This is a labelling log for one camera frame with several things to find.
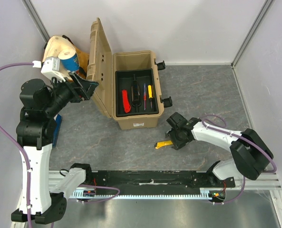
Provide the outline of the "yellow handled screwdriver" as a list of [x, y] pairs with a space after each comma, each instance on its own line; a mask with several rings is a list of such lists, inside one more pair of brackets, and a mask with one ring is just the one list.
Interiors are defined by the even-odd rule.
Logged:
[[153, 109], [153, 89], [152, 89], [152, 85], [147, 86], [147, 91], [148, 91], [148, 99], [150, 101], [150, 106], [151, 106], [151, 109]]

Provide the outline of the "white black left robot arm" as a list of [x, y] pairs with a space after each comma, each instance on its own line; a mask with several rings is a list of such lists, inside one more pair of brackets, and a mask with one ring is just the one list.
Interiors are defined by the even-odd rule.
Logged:
[[91, 166], [75, 163], [60, 183], [49, 189], [49, 159], [57, 128], [55, 116], [68, 103], [89, 100], [99, 85], [76, 73], [69, 75], [72, 81], [53, 77], [48, 86], [41, 79], [31, 79], [21, 86], [19, 98], [23, 108], [15, 142], [22, 158], [24, 197], [11, 214], [14, 222], [46, 225], [61, 220], [70, 195], [79, 185], [86, 187], [93, 182]]

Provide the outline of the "red box cutter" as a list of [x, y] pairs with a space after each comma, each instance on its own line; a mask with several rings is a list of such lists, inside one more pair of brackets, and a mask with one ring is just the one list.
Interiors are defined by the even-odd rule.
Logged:
[[122, 101], [123, 101], [124, 112], [127, 114], [131, 111], [131, 105], [128, 99], [128, 92], [125, 89], [122, 90]]

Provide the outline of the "tan plastic tool box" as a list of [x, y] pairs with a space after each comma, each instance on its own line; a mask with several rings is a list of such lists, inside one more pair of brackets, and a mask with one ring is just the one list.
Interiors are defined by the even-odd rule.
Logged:
[[[116, 71], [141, 69], [153, 70], [155, 85], [152, 89], [157, 98], [159, 113], [116, 117]], [[108, 118], [113, 118], [122, 130], [156, 127], [165, 108], [173, 105], [170, 97], [162, 97], [159, 71], [164, 69], [165, 63], [157, 63], [156, 55], [151, 50], [113, 54], [101, 20], [97, 18], [92, 23], [87, 79], [99, 83], [93, 99], [100, 112]]]

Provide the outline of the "yellow box cutter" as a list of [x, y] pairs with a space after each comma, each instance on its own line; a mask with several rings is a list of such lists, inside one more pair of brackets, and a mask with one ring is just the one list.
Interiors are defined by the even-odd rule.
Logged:
[[169, 140], [169, 141], [162, 141], [162, 142], [156, 142], [155, 143], [155, 148], [156, 149], [160, 149], [162, 147], [169, 146], [169, 145], [173, 145], [171, 140]]

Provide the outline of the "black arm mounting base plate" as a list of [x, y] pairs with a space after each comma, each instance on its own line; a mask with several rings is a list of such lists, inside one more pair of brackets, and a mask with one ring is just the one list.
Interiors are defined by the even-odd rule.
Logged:
[[84, 184], [105, 187], [170, 185], [191, 188], [234, 188], [233, 177], [224, 181], [212, 173], [196, 171], [93, 171]]

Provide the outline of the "blue red handled screwdriver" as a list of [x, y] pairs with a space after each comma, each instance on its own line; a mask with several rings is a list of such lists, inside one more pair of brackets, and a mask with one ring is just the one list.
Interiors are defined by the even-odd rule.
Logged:
[[146, 111], [146, 100], [147, 100], [147, 85], [144, 83], [143, 86], [143, 100], [144, 100], [144, 111]]

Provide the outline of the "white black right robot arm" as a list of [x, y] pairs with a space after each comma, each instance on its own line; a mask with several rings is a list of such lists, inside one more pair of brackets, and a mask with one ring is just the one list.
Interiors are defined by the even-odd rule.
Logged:
[[231, 153], [231, 159], [217, 161], [211, 166], [206, 181], [212, 187], [219, 186], [231, 177], [241, 176], [255, 181], [262, 173], [277, 171], [273, 153], [253, 129], [228, 130], [224, 126], [215, 125], [207, 116], [187, 120], [178, 112], [172, 114], [167, 123], [171, 129], [166, 135], [175, 150], [192, 141], [201, 141]]

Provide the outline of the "black tool box tray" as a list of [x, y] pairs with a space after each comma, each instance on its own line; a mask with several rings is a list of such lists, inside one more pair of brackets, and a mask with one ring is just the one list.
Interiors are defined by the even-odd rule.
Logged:
[[[154, 87], [154, 75], [152, 69], [141, 70], [124, 70], [116, 71], [115, 86], [116, 86], [116, 117], [128, 117], [143, 114], [159, 113], [158, 102], [156, 95], [153, 94], [153, 109], [151, 109], [150, 101], [146, 100], [146, 111], [144, 111], [143, 86], [152, 85]], [[128, 99], [131, 105], [129, 113], [124, 112], [122, 101], [122, 90], [127, 90]]]

